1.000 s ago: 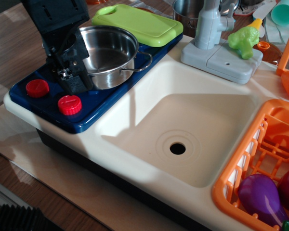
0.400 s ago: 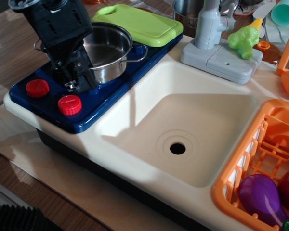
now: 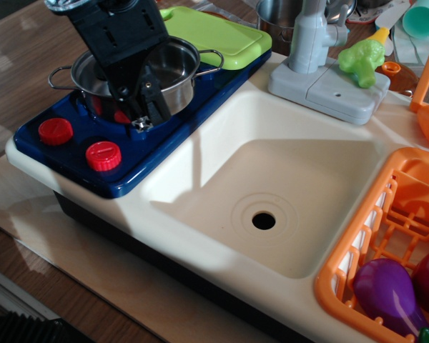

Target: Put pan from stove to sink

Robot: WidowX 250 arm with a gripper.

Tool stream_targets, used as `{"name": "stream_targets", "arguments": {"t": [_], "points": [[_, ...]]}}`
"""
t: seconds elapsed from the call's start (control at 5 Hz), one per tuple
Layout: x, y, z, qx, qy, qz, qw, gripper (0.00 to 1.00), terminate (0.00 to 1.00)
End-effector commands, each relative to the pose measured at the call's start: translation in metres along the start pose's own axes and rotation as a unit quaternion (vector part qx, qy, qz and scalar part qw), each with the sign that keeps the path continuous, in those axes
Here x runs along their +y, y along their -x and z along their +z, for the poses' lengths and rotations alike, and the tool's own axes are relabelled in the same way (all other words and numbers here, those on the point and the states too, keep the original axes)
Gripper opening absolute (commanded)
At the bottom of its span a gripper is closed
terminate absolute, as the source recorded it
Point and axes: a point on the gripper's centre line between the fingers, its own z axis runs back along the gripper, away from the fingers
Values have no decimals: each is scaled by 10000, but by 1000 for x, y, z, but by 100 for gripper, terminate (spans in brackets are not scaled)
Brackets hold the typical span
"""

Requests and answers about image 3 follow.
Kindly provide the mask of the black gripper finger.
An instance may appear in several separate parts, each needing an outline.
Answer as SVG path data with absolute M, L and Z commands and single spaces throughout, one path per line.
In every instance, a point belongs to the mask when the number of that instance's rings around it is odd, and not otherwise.
M 138 132 L 149 131 L 154 127 L 149 113 L 154 91 L 151 84 L 140 85 L 134 91 L 128 86 L 109 84 L 109 91 Z
M 140 75 L 142 108 L 153 126 L 171 119 L 169 107 L 164 99 L 160 82 L 150 65 L 145 64 Z

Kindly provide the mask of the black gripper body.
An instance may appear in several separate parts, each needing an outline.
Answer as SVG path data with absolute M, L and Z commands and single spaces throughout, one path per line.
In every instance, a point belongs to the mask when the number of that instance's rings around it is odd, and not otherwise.
M 148 56 L 169 39 L 155 1 L 45 1 L 67 16 L 103 71 L 116 100 L 139 92 Z

